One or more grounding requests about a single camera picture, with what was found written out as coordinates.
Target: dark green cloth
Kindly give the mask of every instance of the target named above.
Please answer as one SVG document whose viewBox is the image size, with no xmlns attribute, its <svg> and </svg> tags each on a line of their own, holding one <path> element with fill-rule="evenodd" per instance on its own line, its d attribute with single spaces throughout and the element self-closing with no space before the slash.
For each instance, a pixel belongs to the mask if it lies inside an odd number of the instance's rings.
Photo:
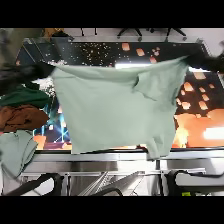
<svg viewBox="0 0 224 224">
<path fill-rule="evenodd" d="M 15 91 L 1 97 L 0 106 L 19 107 L 21 105 L 29 104 L 42 109 L 49 102 L 49 99 L 49 96 L 41 90 L 19 85 Z"/>
</svg>

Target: green cloth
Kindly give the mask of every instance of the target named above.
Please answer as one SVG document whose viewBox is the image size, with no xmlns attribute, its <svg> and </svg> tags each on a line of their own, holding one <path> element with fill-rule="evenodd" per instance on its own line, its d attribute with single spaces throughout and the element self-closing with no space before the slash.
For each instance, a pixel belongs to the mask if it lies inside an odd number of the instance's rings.
<svg viewBox="0 0 224 224">
<path fill-rule="evenodd" d="M 146 144 L 150 158 L 168 155 L 188 67 L 182 59 L 127 69 L 57 65 L 52 77 L 72 153 Z"/>
<path fill-rule="evenodd" d="M 14 177 L 19 176 L 24 166 L 32 159 L 36 147 L 37 143 L 33 141 L 32 132 L 18 130 L 15 133 L 1 135 L 0 152 L 3 171 L 9 177 L 10 174 Z"/>
<path fill-rule="evenodd" d="M 45 92 L 26 88 L 22 85 L 19 85 L 15 91 L 0 98 L 1 107 L 19 107 L 21 105 L 29 104 L 42 109 L 48 102 L 49 97 Z"/>
</svg>

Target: folded clothing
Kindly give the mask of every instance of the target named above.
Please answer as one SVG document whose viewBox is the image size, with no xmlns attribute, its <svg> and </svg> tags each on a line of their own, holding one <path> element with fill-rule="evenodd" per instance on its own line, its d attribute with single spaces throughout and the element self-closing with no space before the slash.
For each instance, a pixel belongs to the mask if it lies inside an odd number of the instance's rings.
<svg viewBox="0 0 224 224">
<path fill-rule="evenodd" d="M 29 104 L 37 108 L 43 108 L 49 102 L 49 96 L 37 89 L 31 89 L 19 85 L 13 92 L 0 98 L 0 106 L 18 107 Z"/>
<path fill-rule="evenodd" d="M 44 111 L 31 105 L 3 107 L 0 110 L 0 131 L 34 130 L 46 124 L 49 117 Z"/>
<path fill-rule="evenodd" d="M 146 144 L 149 158 L 168 155 L 188 67 L 183 59 L 128 69 L 56 65 L 52 77 L 72 153 Z"/>
<path fill-rule="evenodd" d="M 36 150 L 32 133 L 18 130 L 16 133 L 5 133 L 0 136 L 0 152 L 3 171 L 8 176 L 17 177 L 30 162 Z"/>
</svg>

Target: office chair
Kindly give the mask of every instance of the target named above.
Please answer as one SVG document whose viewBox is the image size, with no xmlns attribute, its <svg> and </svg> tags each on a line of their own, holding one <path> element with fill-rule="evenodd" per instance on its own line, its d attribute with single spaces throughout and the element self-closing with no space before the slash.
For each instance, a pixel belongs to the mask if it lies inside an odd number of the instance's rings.
<svg viewBox="0 0 224 224">
<path fill-rule="evenodd" d="M 117 35 L 117 38 L 119 39 L 120 38 L 120 36 L 126 31 L 126 30 L 128 30 L 129 28 L 123 28 L 121 31 L 120 31 L 120 33 Z M 139 28 L 134 28 L 135 30 L 136 30 L 136 32 L 138 33 L 138 35 L 140 36 L 139 38 L 138 38 L 138 41 L 141 41 L 142 40 L 142 33 L 140 32 L 140 30 L 139 30 Z"/>
<path fill-rule="evenodd" d="M 168 32 L 167 32 L 167 34 L 166 34 L 166 40 L 165 41 L 168 41 L 168 36 L 170 35 L 170 30 L 171 30 L 172 28 L 168 28 Z M 181 28 L 173 28 L 175 31 L 177 31 L 179 34 L 181 34 L 182 36 L 184 36 L 183 37 L 183 40 L 186 40 L 187 39 L 187 35 L 181 30 Z M 154 28 L 151 28 L 150 29 L 150 32 L 151 33 L 154 33 L 154 31 L 155 31 L 155 29 Z"/>
</svg>

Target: white floor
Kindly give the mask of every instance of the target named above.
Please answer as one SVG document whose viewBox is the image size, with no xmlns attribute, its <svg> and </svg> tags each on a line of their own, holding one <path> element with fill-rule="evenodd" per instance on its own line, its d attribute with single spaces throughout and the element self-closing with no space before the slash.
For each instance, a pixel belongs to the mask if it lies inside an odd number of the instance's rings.
<svg viewBox="0 0 224 224">
<path fill-rule="evenodd" d="M 85 36 L 95 35 L 95 28 L 83 28 Z M 121 28 L 97 28 L 98 36 L 116 36 Z M 164 36 L 167 29 L 155 28 L 154 33 L 146 31 L 145 28 L 140 29 L 143 36 Z M 224 28 L 182 28 L 182 31 L 192 40 L 201 38 L 205 41 L 211 55 L 219 55 L 222 52 L 222 47 L 219 45 L 224 40 Z M 81 28 L 65 28 L 65 32 L 71 36 L 81 36 Z M 180 36 L 175 30 L 171 30 L 170 35 Z M 127 30 L 123 36 L 136 36 L 133 29 Z"/>
</svg>

